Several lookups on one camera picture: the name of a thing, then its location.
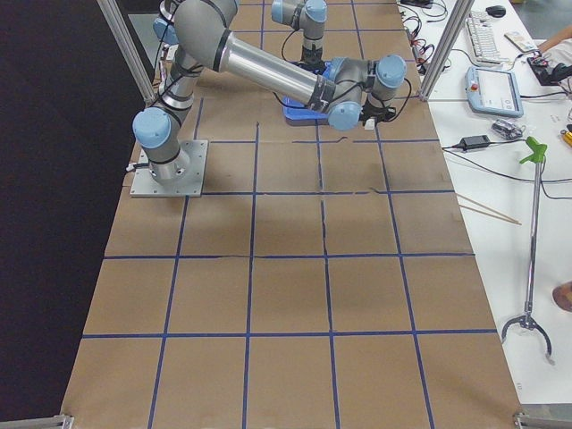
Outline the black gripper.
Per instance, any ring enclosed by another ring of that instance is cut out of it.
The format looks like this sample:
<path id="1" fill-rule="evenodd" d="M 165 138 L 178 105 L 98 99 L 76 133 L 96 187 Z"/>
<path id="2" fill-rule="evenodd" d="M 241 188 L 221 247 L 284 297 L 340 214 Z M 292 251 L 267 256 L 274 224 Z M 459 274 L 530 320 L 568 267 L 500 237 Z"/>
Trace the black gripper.
<path id="1" fill-rule="evenodd" d="M 326 65 L 323 61 L 322 55 L 322 49 L 303 49 L 299 66 L 314 74 L 323 74 L 326 69 Z"/>
<path id="2" fill-rule="evenodd" d="M 395 107 L 387 105 L 375 106 L 369 100 L 366 100 L 362 106 L 359 120 L 363 125 L 365 125 L 370 119 L 373 119 L 374 124 L 377 124 L 379 122 L 391 122 L 396 116 L 397 113 Z"/>

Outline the person hand at desk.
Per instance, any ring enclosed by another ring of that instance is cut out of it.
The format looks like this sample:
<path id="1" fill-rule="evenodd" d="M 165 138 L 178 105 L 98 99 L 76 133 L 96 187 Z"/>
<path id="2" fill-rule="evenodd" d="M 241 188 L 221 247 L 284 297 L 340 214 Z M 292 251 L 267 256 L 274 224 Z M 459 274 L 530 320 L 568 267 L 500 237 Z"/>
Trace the person hand at desk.
<path id="1" fill-rule="evenodd" d="M 558 44 L 559 44 L 558 41 L 554 42 L 550 40 L 545 40 L 538 46 L 538 49 L 543 56 L 551 57 L 556 54 L 556 46 Z"/>

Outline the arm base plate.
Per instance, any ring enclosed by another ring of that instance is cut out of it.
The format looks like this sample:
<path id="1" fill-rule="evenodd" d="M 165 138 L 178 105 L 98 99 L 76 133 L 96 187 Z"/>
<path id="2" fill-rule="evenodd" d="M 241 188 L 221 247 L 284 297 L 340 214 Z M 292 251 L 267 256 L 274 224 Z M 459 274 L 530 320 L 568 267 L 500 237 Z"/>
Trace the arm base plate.
<path id="1" fill-rule="evenodd" d="M 208 141 L 183 140 L 180 152 L 168 164 L 151 163 L 140 150 L 139 164 L 134 170 L 130 195 L 135 198 L 200 198 L 202 194 Z"/>

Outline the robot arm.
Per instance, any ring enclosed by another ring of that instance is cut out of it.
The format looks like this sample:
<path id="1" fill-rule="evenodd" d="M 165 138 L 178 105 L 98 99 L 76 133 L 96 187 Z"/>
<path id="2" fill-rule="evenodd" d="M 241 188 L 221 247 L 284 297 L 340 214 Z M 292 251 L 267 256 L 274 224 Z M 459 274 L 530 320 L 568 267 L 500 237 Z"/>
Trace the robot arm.
<path id="1" fill-rule="evenodd" d="M 157 37 L 176 46 L 169 75 L 154 102 L 133 119 L 136 140 L 147 156 L 143 176 L 152 194 L 179 196 L 186 184 L 199 194 L 206 142 L 180 142 L 178 134 L 194 102 L 194 88 L 205 69 L 229 72 L 297 101 L 297 108 L 325 114 L 336 130 L 358 123 L 390 122 L 391 107 L 406 81 L 407 66 L 398 55 L 377 61 L 335 57 L 322 60 L 327 4 L 324 1 L 274 1 L 273 21 L 302 30 L 300 63 L 290 63 L 237 38 L 230 25 L 237 1 L 163 1 L 154 21 Z"/>
<path id="2" fill-rule="evenodd" d="M 327 20 L 327 3 L 324 0 L 275 0 L 271 7 L 272 20 L 303 33 L 301 56 L 298 66 L 310 72 L 322 74 L 324 28 Z"/>

